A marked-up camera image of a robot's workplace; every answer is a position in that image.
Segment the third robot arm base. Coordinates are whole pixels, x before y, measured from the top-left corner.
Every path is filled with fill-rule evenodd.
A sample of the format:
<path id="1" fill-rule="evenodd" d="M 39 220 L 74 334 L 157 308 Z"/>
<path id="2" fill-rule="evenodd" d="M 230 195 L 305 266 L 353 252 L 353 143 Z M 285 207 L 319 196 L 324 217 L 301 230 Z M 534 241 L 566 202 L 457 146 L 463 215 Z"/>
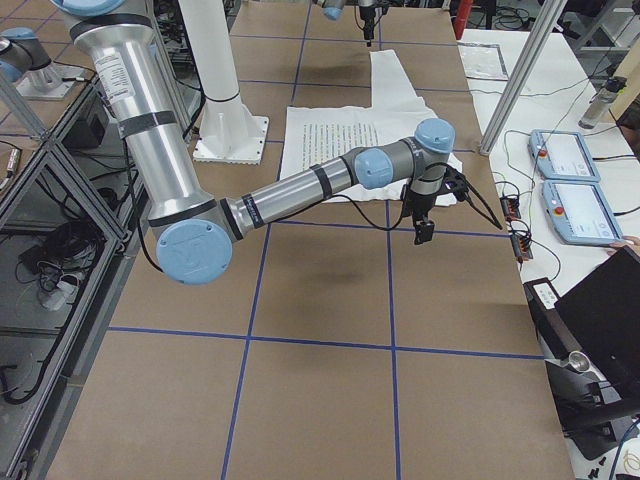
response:
<path id="1" fill-rule="evenodd" d="M 55 64 L 26 27 L 1 32 L 1 72 L 30 100 L 62 100 L 75 84 L 86 80 L 83 67 Z"/>

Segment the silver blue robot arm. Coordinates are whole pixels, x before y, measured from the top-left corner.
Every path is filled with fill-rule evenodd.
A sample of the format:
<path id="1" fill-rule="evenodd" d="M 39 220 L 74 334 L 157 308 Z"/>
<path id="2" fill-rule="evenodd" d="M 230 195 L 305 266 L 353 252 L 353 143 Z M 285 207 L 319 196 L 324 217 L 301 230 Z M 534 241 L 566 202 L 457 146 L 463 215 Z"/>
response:
<path id="1" fill-rule="evenodd" d="M 454 128 L 427 119 L 413 136 L 358 147 L 238 199 L 216 199 L 198 181 L 162 75 L 152 58 L 152 22 L 142 1 L 61 1 L 74 44 L 89 55 L 151 200 L 150 227 L 162 272 L 187 285 L 217 279 L 232 245 L 353 187 L 407 184 L 404 212 L 416 240 L 431 237 L 429 211 L 442 193 Z"/>
<path id="2" fill-rule="evenodd" d="M 375 39 L 375 29 L 391 6 L 389 1 L 375 0 L 313 0 L 312 3 L 317 5 L 322 10 L 323 15 L 332 21 L 337 21 L 341 18 L 347 5 L 353 5 L 356 26 L 362 32 L 363 40 L 367 47 L 372 46 Z"/>

